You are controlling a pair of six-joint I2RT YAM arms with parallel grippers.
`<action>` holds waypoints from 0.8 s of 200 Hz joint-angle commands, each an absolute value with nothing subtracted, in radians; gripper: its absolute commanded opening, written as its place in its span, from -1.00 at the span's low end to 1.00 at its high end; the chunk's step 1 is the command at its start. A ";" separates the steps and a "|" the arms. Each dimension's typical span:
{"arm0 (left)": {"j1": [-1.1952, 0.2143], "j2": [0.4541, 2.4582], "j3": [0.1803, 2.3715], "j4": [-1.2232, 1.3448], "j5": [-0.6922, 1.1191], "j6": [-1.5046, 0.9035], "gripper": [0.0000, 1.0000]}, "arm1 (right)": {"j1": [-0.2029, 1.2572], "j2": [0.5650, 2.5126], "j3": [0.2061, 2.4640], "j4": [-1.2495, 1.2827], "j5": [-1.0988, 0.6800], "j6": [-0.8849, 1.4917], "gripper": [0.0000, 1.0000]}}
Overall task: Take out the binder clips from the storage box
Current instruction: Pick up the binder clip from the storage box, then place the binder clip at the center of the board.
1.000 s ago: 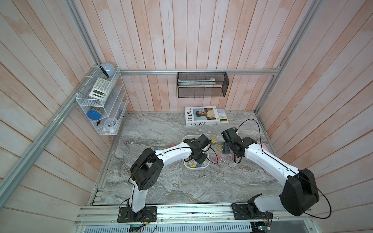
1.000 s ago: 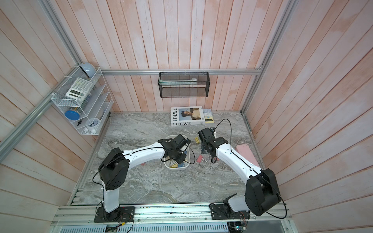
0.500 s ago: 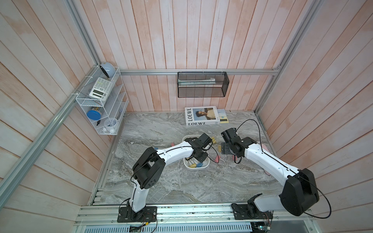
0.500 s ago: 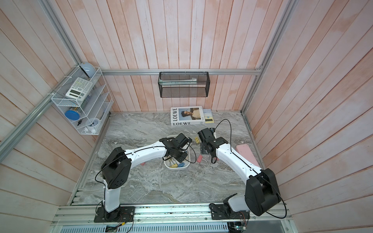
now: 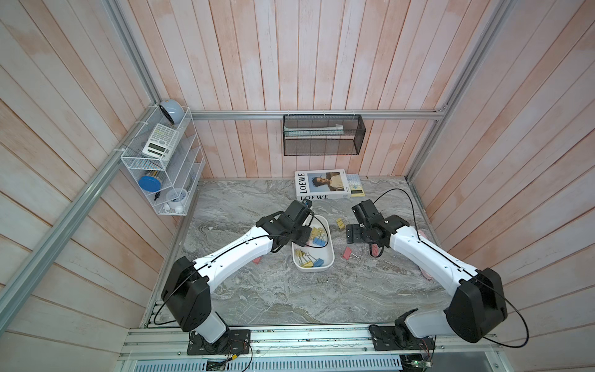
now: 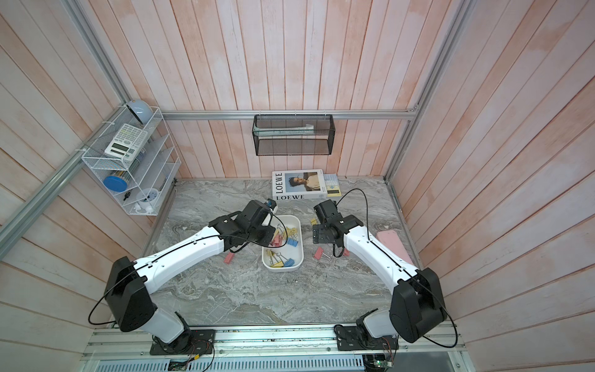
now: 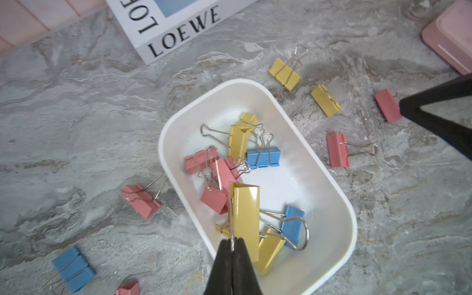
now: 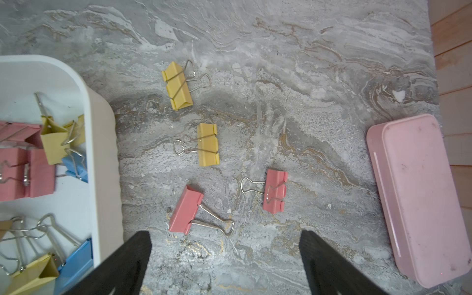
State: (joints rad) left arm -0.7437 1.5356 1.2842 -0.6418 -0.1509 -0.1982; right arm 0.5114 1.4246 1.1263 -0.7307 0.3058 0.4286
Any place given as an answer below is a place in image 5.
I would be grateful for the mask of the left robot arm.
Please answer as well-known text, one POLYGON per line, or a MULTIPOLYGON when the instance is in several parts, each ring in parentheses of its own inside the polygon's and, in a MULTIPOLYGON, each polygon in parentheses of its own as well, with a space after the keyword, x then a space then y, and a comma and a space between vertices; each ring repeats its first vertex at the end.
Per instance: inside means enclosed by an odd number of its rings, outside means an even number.
POLYGON ((237 240, 204 257, 176 260, 167 277, 161 298, 189 335, 189 344, 207 353, 225 353, 245 347, 234 338, 229 326, 212 308, 211 294, 221 283, 248 263, 276 253, 289 243, 305 246, 311 227, 305 224, 315 214, 310 201, 294 200, 286 210, 266 215, 237 240))

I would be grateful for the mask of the yellow binder clip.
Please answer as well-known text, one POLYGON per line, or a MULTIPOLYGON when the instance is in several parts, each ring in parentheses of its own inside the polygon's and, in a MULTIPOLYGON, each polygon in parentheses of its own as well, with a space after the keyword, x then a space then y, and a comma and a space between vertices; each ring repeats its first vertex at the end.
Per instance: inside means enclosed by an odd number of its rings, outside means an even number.
POLYGON ((345 222, 343 221, 342 218, 338 218, 336 220, 336 224, 339 227, 339 229, 344 230, 346 228, 345 222))

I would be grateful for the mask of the white storage box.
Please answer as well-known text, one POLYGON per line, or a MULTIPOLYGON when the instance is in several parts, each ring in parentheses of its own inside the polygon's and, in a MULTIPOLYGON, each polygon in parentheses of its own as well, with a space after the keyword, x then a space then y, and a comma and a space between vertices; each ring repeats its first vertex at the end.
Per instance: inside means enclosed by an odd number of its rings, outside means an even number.
POLYGON ((328 221, 322 216, 313 216, 306 220, 305 226, 311 227, 311 235, 305 246, 291 245, 294 266, 299 271, 312 273, 331 268, 335 252, 328 221))

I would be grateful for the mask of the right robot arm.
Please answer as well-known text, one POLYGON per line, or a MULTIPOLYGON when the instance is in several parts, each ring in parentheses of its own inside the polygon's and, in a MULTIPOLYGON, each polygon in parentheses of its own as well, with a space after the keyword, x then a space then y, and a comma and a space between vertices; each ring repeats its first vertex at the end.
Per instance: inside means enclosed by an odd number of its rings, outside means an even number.
POLYGON ((458 336, 468 343, 485 339, 508 317, 512 304, 505 298, 500 275, 479 270, 436 246, 398 215, 383 216, 369 199, 353 206, 357 223, 348 227, 350 243, 364 242, 390 248, 414 262, 450 295, 444 310, 410 310, 394 327, 371 325, 374 339, 390 349, 413 350, 434 343, 436 336, 458 336))

